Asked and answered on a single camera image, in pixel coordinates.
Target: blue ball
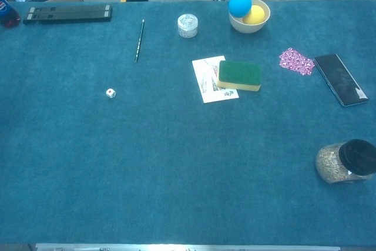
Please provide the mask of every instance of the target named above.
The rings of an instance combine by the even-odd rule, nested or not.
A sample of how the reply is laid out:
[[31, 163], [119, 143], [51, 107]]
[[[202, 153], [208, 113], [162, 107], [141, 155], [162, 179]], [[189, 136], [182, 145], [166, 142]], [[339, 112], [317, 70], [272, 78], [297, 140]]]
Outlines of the blue ball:
[[252, 0], [230, 0], [229, 11], [235, 18], [242, 18], [248, 14], [252, 7]]

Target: yellow sponge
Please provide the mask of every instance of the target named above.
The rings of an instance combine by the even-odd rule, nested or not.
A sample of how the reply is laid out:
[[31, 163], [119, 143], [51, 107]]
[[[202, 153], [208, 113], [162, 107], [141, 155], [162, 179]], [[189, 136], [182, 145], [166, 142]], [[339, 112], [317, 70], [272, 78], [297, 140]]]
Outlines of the yellow sponge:
[[259, 91], [261, 68], [252, 63], [220, 61], [217, 86], [244, 91]]

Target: spice jar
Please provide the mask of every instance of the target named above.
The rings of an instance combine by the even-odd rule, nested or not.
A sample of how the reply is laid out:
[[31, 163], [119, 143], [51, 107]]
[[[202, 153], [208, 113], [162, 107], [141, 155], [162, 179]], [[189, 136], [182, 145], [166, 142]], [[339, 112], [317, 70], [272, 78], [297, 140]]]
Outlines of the spice jar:
[[376, 172], [376, 147], [361, 139], [326, 146], [317, 154], [316, 168], [330, 184], [371, 179]]

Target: yellow ball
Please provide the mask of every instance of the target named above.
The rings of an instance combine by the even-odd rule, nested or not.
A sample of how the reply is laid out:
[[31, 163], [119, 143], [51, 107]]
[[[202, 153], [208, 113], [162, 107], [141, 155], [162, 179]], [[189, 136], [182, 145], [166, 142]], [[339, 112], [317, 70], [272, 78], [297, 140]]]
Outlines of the yellow ball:
[[258, 5], [252, 5], [251, 11], [244, 16], [243, 23], [248, 25], [257, 25], [265, 20], [264, 9]]

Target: phone screen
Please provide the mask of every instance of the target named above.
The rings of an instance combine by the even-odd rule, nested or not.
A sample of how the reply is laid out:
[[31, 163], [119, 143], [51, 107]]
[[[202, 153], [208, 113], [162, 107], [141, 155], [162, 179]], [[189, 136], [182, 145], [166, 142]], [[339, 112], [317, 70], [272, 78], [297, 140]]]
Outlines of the phone screen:
[[314, 62], [343, 106], [368, 101], [367, 96], [337, 54], [315, 57]]

